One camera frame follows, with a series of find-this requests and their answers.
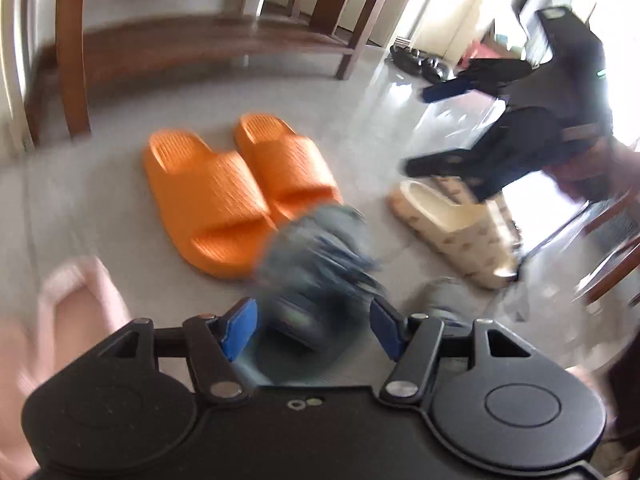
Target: slipper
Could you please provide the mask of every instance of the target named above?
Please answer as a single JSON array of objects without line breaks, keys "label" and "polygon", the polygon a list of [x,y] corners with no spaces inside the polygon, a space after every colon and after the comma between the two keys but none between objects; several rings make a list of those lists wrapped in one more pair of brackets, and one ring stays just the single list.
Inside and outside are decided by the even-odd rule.
[{"label": "slipper", "polygon": [[0,479],[22,480],[38,463],[20,424],[22,406],[36,388],[31,370],[32,352],[18,322],[0,324]]},{"label": "slipper", "polygon": [[220,278],[248,276],[275,226],[247,164],[190,132],[163,130],[143,155],[168,235],[190,264]]},{"label": "slipper", "polygon": [[235,136],[276,224],[298,218],[323,203],[342,203],[318,147],[283,120],[245,114],[240,117]]},{"label": "slipper", "polygon": [[38,381],[48,380],[130,320],[98,258],[63,263],[45,280],[38,297]]},{"label": "slipper", "polygon": [[[446,195],[454,202],[459,204],[478,203],[478,200],[476,200],[474,194],[471,193],[471,191],[461,178],[456,176],[432,176],[431,178],[435,181],[436,185],[441,190],[444,190],[446,192]],[[516,225],[516,222],[513,221],[511,210],[509,209],[509,206],[507,206],[504,195],[500,192],[496,195],[493,195],[491,198],[488,198],[485,202],[489,201],[495,203],[495,206],[498,208],[500,215],[504,219],[504,223],[507,225],[507,228],[510,231],[511,245],[514,247],[514,249],[522,247],[522,233]]]},{"label": "slipper", "polygon": [[501,288],[514,279],[516,257],[500,236],[506,226],[486,204],[455,204],[420,182],[405,180],[389,196],[389,205],[464,278],[484,288]]}]

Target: black circular disc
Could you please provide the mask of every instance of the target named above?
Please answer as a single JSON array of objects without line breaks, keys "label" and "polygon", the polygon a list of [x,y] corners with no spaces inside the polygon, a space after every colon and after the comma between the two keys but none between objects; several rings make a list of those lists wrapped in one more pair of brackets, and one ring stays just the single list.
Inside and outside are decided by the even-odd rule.
[{"label": "black circular disc", "polygon": [[171,449],[194,423],[192,394],[153,369],[117,359],[94,362],[83,374],[65,372],[34,392],[22,413],[40,463],[125,470]]},{"label": "black circular disc", "polygon": [[438,389],[430,417],[463,454],[492,467],[537,471],[587,455],[606,415],[601,400],[545,358],[494,358]]}]

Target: blue gripper pad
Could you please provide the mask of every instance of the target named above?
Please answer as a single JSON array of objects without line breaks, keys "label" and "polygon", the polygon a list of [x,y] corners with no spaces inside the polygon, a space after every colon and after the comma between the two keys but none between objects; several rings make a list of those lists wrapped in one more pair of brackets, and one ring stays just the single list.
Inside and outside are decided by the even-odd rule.
[{"label": "blue gripper pad", "polygon": [[428,86],[422,90],[421,97],[425,103],[436,103],[443,99],[449,99],[450,97],[466,94],[473,89],[474,84],[470,79],[459,77],[443,83],[437,83],[433,86]]},{"label": "blue gripper pad", "polygon": [[220,348],[229,361],[235,361],[258,325],[258,304],[248,298],[225,314],[222,320],[226,320],[226,331],[220,339]]},{"label": "blue gripper pad", "polygon": [[376,297],[371,301],[369,324],[389,359],[398,361],[406,349],[406,319],[386,300]]}]

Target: orange slipper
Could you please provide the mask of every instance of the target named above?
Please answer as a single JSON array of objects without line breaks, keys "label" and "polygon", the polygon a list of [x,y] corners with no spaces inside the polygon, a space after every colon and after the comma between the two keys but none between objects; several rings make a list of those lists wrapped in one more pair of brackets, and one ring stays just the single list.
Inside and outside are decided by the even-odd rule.
[{"label": "orange slipper", "polygon": [[298,218],[321,203],[342,203],[318,147],[283,120],[245,114],[240,117],[235,136],[276,224]]},{"label": "orange slipper", "polygon": [[153,134],[144,165],[167,233],[190,264],[220,278],[251,274],[275,226],[247,164],[195,134]]}]

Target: tiled floor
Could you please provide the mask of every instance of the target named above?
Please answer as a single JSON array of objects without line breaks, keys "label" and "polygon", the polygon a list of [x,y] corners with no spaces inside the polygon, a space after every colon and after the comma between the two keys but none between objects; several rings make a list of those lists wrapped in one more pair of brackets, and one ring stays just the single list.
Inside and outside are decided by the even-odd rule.
[{"label": "tiled floor", "polygon": [[[195,130],[213,149],[232,149],[234,123],[251,110],[280,116],[318,144],[345,200],[369,221],[378,277],[393,303],[426,280],[453,276],[391,216],[383,199],[401,178],[404,156],[461,142],[499,110],[480,94],[427,107],[415,96],[424,83],[400,75],[384,58],[384,51],[369,47],[347,82],[332,77],[337,58],[318,55],[255,57],[126,82],[90,96],[93,135],[74,142],[67,138],[59,99],[52,99],[45,146],[0,171],[2,310],[31,322],[40,280],[65,258],[93,253],[111,271],[132,313],[151,317],[156,326],[225,311],[248,284],[220,282],[180,258],[159,222],[141,152],[160,128]],[[507,196],[526,242],[542,239],[572,210],[552,187],[543,203],[536,202],[539,193],[522,187],[540,190],[546,184],[518,186]],[[535,215],[547,220],[542,230]],[[635,320],[617,292],[591,313],[569,303],[583,270],[577,264],[585,261],[578,256],[567,260],[554,248],[543,251],[527,275],[529,320],[514,323],[503,306],[497,315],[560,364],[587,360],[599,366],[619,349]],[[482,314],[492,294],[474,293],[478,308],[469,314]],[[336,376],[377,381],[387,366],[369,340],[345,356]]]}]

